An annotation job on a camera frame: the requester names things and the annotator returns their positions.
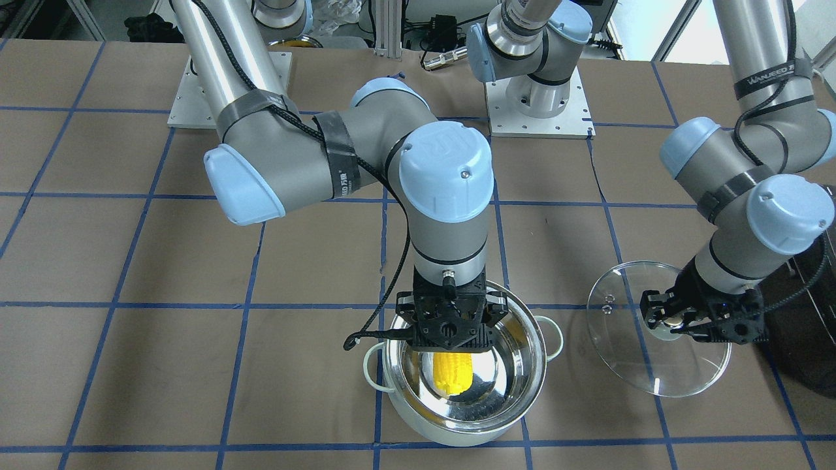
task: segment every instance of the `brown table surface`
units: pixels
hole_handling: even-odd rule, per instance
[[[341,348],[394,272],[396,205],[373,185],[233,226],[202,169],[215,133],[166,126],[187,56],[0,43],[0,468],[836,468],[836,401],[755,348],[733,347],[700,395],[658,399],[613,374],[587,333],[599,275],[682,266],[710,237],[658,150],[691,117],[733,125],[729,68],[582,61],[594,140],[492,139],[488,276],[567,344],[523,422],[452,449],[364,383],[371,341]],[[427,73],[417,59],[295,49],[290,95],[344,109],[365,81],[403,71],[437,115],[487,134],[467,65]],[[836,166],[806,176],[835,183]]]

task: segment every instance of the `glass lid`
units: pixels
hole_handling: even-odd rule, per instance
[[[651,330],[639,302],[649,289],[664,292],[679,269],[654,261],[620,264],[598,279],[587,302],[589,336],[616,375],[657,396],[682,397],[704,391],[720,378],[729,361],[728,343],[698,343],[670,332]]]

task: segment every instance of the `pot handle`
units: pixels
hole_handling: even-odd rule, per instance
[[[381,384],[378,384],[377,382],[371,380],[371,376],[369,375],[369,358],[371,358],[371,355],[373,355],[377,350],[382,350],[385,347],[386,342],[384,341],[382,343],[378,343],[370,347],[369,350],[366,351],[366,355],[363,358],[363,376],[366,378],[366,381],[369,382],[369,385],[371,385],[372,388],[374,388],[375,390],[379,390],[384,393],[392,393],[393,391],[395,391],[393,387],[382,386]]]
[[[566,344],[566,341],[563,340],[563,331],[560,329],[558,324],[555,323],[554,320],[550,319],[549,317],[544,317],[542,315],[534,315],[534,319],[538,323],[544,322],[544,323],[548,323],[548,324],[552,325],[554,327],[554,330],[558,332],[558,337],[560,338],[560,346],[558,347],[558,350],[556,350],[552,354],[546,356],[546,362],[549,362],[550,360],[554,359],[555,357],[558,357],[560,355],[560,353],[563,352],[563,345]]]

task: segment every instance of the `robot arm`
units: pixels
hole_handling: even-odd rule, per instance
[[[467,32],[467,54],[481,82],[514,77],[510,103],[524,115],[551,118],[569,100],[569,81],[590,38],[592,18],[577,3],[505,0]]]
[[[478,131],[438,121],[395,79],[375,79],[344,111],[302,120],[287,97],[244,0],[173,0],[201,73],[221,144],[204,163],[238,225],[283,217],[375,180],[404,208],[415,251],[413,292],[398,298],[407,330],[362,336],[409,340],[417,350],[484,351],[507,312],[485,283],[491,151]]]
[[[715,2],[743,113],[736,129],[696,118],[661,148],[670,174],[717,230],[673,287],[644,292],[642,314],[656,334],[766,340],[757,285],[833,222],[828,193],[793,173],[836,156],[836,115],[815,107],[791,4],[767,3]]]

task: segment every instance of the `wire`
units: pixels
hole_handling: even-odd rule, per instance
[[[218,25],[217,20],[212,15],[212,12],[209,10],[209,8],[206,6],[206,4],[203,3],[201,0],[191,0],[191,2],[194,3],[198,8],[200,8],[200,10],[206,16],[206,20],[209,22],[209,24],[212,26],[212,29],[215,31],[215,34],[217,35],[218,41],[220,41],[224,52],[227,54],[227,57],[229,58],[229,61],[232,64],[232,67],[235,69],[235,72],[238,74],[238,76],[241,78],[241,80],[244,82],[244,84],[247,86],[248,89],[250,89],[250,90],[256,89],[257,88],[256,85],[252,82],[252,80],[247,75],[247,72],[244,71],[243,67],[238,62],[238,59],[235,57],[235,54],[232,51],[232,47],[230,47],[229,42],[227,41],[226,34],[224,34],[223,31],[221,30],[221,27],[220,27],[220,25]],[[289,124],[299,128],[300,130],[305,132],[305,134],[308,134],[311,137],[313,137],[314,139],[318,140],[320,143],[322,143],[322,144],[325,143],[325,136],[323,135],[322,132],[305,125],[302,122],[302,120],[300,120],[299,117],[297,115],[295,115],[294,113],[291,113],[290,111],[287,111],[287,110],[283,110],[282,108],[279,108],[276,105],[270,106],[268,108],[268,110],[270,110],[270,112],[272,114],[277,115],[278,117],[287,121]],[[398,205],[400,206],[400,209],[404,212],[404,215],[406,215],[406,209],[404,208],[403,203],[401,203],[400,198],[398,197],[397,193],[395,193],[395,191],[392,189],[392,186],[389,184],[389,181],[386,179],[386,177],[382,173],[380,173],[376,168],[374,168],[372,165],[370,165],[369,162],[363,160],[360,157],[357,157],[357,164],[358,164],[358,166],[360,166],[361,168],[366,170],[377,181],[379,181],[380,184],[383,185],[384,188],[386,188],[386,191],[388,191],[392,195],[392,197],[395,198],[395,200],[398,202]],[[391,295],[392,289],[395,288],[395,283],[398,281],[398,278],[400,276],[400,271],[402,270],[402,268],[404,266],[404,263],[406,262],[406,255],[409,252],[410,242],[411,242],[411,238],[410,238],[410,230],[409,230],[409,221],[407,219],[406,240],[404,242],[404,251],[400,255],[400,261],[398,263],[398,268],[395,270],[395,274],[392,276],[392,280],[389,282],[389,287],[386,289],[386,291],[383,295],[383,298],[378,303],[377,307],[375,308],[375,311],[372,312],[372,315],[369,317],[369,320],[366,321],[366,324],[360,330],[361,333],[365,332],[369,328],[369,325],[371,325],[371,322],[375,320],[375,317],[377,317],[377,315],[383,309],[383,306],[386,304],[386,300]],[[347,348],[347,350],[351,349],[351,347],[354,347],[354,345],[356,345],[356,342],[352,346]]]
[[[758,315],[768,314],[769,312],[772,312],[775,309],[780,309],[784,305],[789,304],[790,302],[797,299],[800,295],[807,292],[811,287],[813,287],[813,284],[817,283],[818,280],[822,278],[822,275],[824,274],[824,271],[827,268],[827,266],[829,265],[829,261],[830,261],[830,257],[828,256],[828,244],[827,244],[827,233],[826,232],[822,233],[821,235],[818,236],[818,245],[822,250],[822,260],[821,260],[821,262],[819,262],[818,268],[816,269],[816,272],[813,274],[813,276],[806,283],[804,283],[804,286],[801,287],[794,294],[789,295],[789,296],[785,297],[784,299],[778,300],[774,304],[771,304],[771,305],[768,305],[767,307],[759,309],[754,314],[749,315],[750,317],[754,318],[754,317],[757,317]]]
[[[455,28],[459,28],[459,27],[460,27],[461,25],[463,25],[463,24],[473,23],[474,21],[478,21],[478,20],[480,20],[480,19],[482,19],[482,18],[487,18],[487,15],[489,15],[489,14],[490,14],[490,13],[485,13],[485,14],[483,14],[483,15],[479,15],[479,16],[477,16],[477,17],[468,18],[468,19],[466,19],[466,20],[464,20],[464,21],[460,21],[459,23],[456,23]],[[429,46],[427,46],[427,47],[426,47],[426,49],[424,49],[423,47],[421,47],[421,43],[423,43],[423,42],[424,42],[424,39],[422,39],[422,40],[418,43],[418,46],[419,46],[419,47],[421,47],[421,49],[424,51],[423,55],[421,55],[421,60],[420,60],[420,62],[419,62],[419,64],[421,65],[421,68],[422,68],[422,69],[426,70],[426,69],[424,68],[424,60],[426,60],[426,55],[427,55],[427,53],[428,53],[428,52],[430,52],[428,49],[431,49],[431,48],[432,48],[432,46],[436,45],[436,43],[438,43],[438,41],[441,39],[441,35],[442,35],[443,33],[446,33],[447,31],[450,31],[452,28],[454,28],[454,26],[448,26],[448,27],[446,27],[446,28],[442,29],[441,31],[439,31],[438,33],[436,33],[436,38],[432,40],[432,42],[430,43],[430,45],[429,45]]]
[[[797,30],[795,22],[795,12],[793,10],[793,0],[786,0],[785,5],[787,8],[787,16],[789,22],[787,62],[790,62],[794,60],[796,57]],[[755,156],[755,152],[753,152],[752,149],[749,148],[748,145],[746,145],[746,142],[744,142],[743,139],[740,137],[740,129],[743,126],[743,121],[749,119],[751,115],[757,113],[763,108],[766,108],[770,103],[772,103],[784,91],[791,78],[792,77],[787,77],[786,79],[782,79],[779,82],[778,87],[775,89],[775,92],[769,95],[769,98],[766,98],[760,104],[741,114],[740,117],[737,118],[737,122],[734,125],[734,131],[731,133],[731,138],[734,140],[734,143],[737,146],[737,148],[739,148],[756,166],[762,166],[763,161],[761,161],[761,159]]]

